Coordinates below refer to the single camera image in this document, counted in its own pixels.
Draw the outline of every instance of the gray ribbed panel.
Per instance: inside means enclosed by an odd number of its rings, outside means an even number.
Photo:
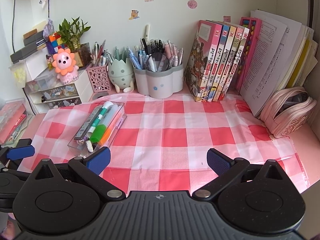
[[[198,202],[185,191],[132,192],[107,204],[100,216],[81,231],[57,237],[23,233],[18,240],[302,240],[295,233],[259,237],[226,224],[210,203]]]

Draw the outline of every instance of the orange mane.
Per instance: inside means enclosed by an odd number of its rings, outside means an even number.
[[[66,69],[60,69],[58,68],[57,66],[57,57],[60,53],[62,52],[66,52],[70,55],[71,59],[72,59],[72,63],[71,63],[71,66],[69,66],[68,68]],[[57,54],[54,54],[53,55],[53,59],[54,59],[54,62],[52,63],[52,66],[55,67],[55,72],[56,73],[60,73],[62,76],[65,76],[68,72],[72,72],[73,69],[74,69],[74,66],[76,65],[76,61],[75,61],[75,54],[74,53],[71,53],[71,50],[70,49],[59,49],[58,50],[58,53]]]

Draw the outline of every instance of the abacus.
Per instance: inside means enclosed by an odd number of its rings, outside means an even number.
[[[247,18],[242,17],[240,20],[240,25],[249,28],[249,35],[244,46],[244,50],[241,56],[241,62],[238,71],[238,78],[236,81],[236,89],[240,92],[243,80],[248,72],[252,56],[254,54],[254,49],[256,47],[262,20],[258,18]]]

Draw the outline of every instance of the stack of papers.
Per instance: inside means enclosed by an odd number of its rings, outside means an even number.
[[[303,84],[317,63],[318,44],[313,30],[299,22],[260,10],[251,17],[263,22],[240,94],[258,116],[274,92]]]

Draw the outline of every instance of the white pen holder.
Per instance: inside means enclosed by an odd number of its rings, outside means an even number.
[[[138,92],[157,99],[168,98],[183,88],[183,64],[163,72],[133,69]]]

